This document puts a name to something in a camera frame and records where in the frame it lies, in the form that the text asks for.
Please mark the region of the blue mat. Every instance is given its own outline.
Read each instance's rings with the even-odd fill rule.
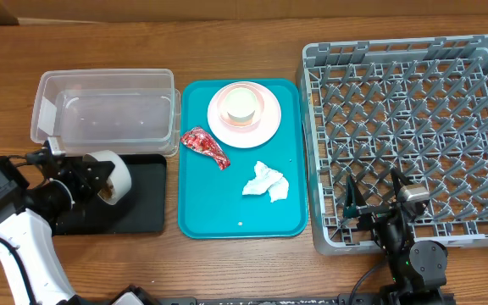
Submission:
[[[201,126],[212,134],[207,109],[222,87],[243,80],[202,80],[191,83],[182,98],[181,133]],[[216,141],[230,159],[226,170],[215,161],[180,144],[178,225],[191,238],[296,236],[308,222],[307,188],[299,94],[284,79],[247,80],[269,88],[281,106],[280,128],[266,143],[234,148]],[[255,177],[261,161],[289,181],[286,200],[270,202],[269,193],[243,196],[242,188]]]

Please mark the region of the wooden table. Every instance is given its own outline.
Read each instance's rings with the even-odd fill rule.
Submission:
[[[194,80],[294,80],[309,42],[467,34],[488,34],[488,15],[0,27],[0,155],[38,148],[30,140],[31,110],[48,70],[168,68],[182,92]],[[54,238],[78,294],[112,298],[133,283],[157,297],[327,297],[349,292],[380,259],[322,256],[309,224],[295,238],[193,241],[177,225],[177,181],[174,157],[161,236]],[[444,291],[459,303],[488,302],[488,248],[452,249],[447,281]],[[389,282],[383,269],[361,291]],[[12,301],[0,266],[0,304]]]

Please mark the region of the gray dish rack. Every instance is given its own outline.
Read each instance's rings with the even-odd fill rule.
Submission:
[[[320,253],[380,250],[343,219],[344,190],[352,175],[389,202],[392,167],[430,191],[417,241],[488,246],[488,35],[312,43],[297,81]]]

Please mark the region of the white crumpled tissue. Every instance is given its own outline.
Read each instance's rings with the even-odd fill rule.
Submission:
[[[244,186],[242,195],[261,195],[269,191],[270,201],[287,199],[289,182],[284,175],[274,169],[269,169],[263,162],[258,161],[253,167],[255,178]]]

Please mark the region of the red wrapper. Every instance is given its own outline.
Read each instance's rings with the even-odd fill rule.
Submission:
[[[193,151],[212,157],[221,170],[227,169],[230,165],[227,155],[221,150],[219,144],[199,126],[187,131],[180,141]]]

